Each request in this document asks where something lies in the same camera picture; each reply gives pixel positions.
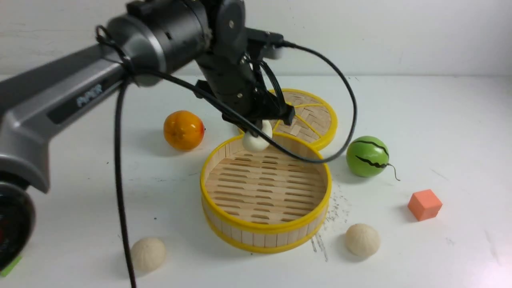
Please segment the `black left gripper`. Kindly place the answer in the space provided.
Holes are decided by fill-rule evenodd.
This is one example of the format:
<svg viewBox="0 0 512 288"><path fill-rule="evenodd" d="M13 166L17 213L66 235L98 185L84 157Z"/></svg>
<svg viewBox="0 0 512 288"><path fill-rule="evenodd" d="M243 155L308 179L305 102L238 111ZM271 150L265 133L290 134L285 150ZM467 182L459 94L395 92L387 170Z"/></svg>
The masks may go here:
<svg viewBox="0 0 512 288"><path fill-rule="evenodd" d="M281 34L253 28L214 28L210 48L197 59L205 81L196 86L245 117L238 127L255 138L261 120L291 126L296 116L279 89L268 91L261 73L263 58L274 57L275 45L283 41Z"/></svg>

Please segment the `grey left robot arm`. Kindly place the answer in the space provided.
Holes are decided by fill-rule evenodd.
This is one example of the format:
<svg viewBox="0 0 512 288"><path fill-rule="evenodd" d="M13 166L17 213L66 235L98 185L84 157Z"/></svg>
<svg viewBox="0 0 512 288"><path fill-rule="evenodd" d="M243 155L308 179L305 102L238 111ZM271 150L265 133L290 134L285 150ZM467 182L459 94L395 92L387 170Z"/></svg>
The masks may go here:
<svg viewBox="0 0 512 288"><path fill-rule="evenodd" d="M96 27L97 43L1 81L1 269L22 252L35 224L33 187L50 189L49 142L131 83L152 87L192 61L223 120L256 136L263 120L291 124L294 108L267 91L261 59L283 36L246 27L242 0L134 0Z"/></svg>

